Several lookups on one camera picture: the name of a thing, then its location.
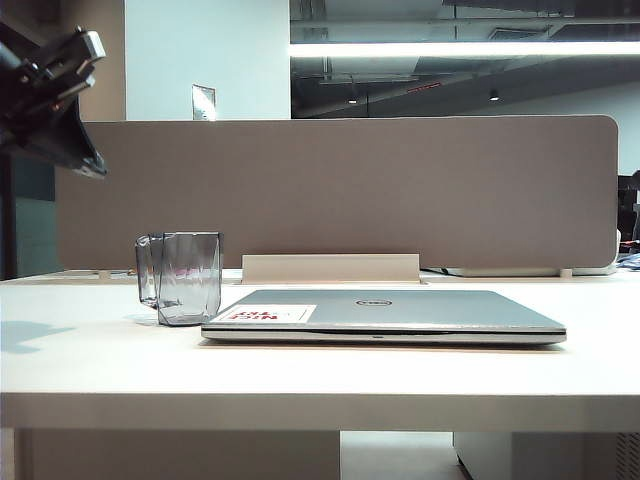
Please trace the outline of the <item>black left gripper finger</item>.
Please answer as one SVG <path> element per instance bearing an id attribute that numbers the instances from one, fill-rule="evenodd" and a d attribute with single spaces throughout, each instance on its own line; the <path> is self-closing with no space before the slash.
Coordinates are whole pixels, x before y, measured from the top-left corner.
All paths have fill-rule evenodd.
<path id="1" fill-rule="evenodd" d="M 40 160 L 90 178 L 104 178 L 108 172 L 81 120 L 78 102 L 52 112 L 29 135 L 29 152 Z"/>

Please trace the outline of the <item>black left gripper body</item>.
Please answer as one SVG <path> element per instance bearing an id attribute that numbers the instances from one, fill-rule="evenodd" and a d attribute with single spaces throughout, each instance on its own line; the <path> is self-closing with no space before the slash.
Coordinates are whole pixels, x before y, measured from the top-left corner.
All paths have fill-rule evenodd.
<path id="1" fill-rule="evenodd" d="M 52 112 L 65 110 L 75 72 L 54 73 L 52 69 L 1 72 L 1 144 L 29 143 L 29 135 L 42 126 Z"/>

